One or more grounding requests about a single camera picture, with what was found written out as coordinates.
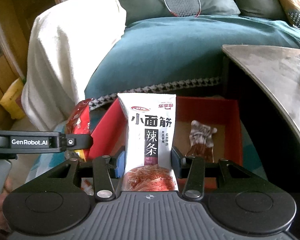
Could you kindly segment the person's left hand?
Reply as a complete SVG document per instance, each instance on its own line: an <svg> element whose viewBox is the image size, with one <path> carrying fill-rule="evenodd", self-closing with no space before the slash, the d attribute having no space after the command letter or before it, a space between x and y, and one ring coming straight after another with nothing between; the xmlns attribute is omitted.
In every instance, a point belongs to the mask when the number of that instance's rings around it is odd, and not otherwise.
<svg viewBox="0 0 300 240"><path fill-rule="evenodd" d="M4 217L4 214L2 211L2 206L3 206L4 200L12 192L12 190L13 190L12 181L11 181L10 177L8 177L5 181L3 191L0 195L0 230L3 230L5 232L10 232L10 228L8 226L7 220Z"/></svg>

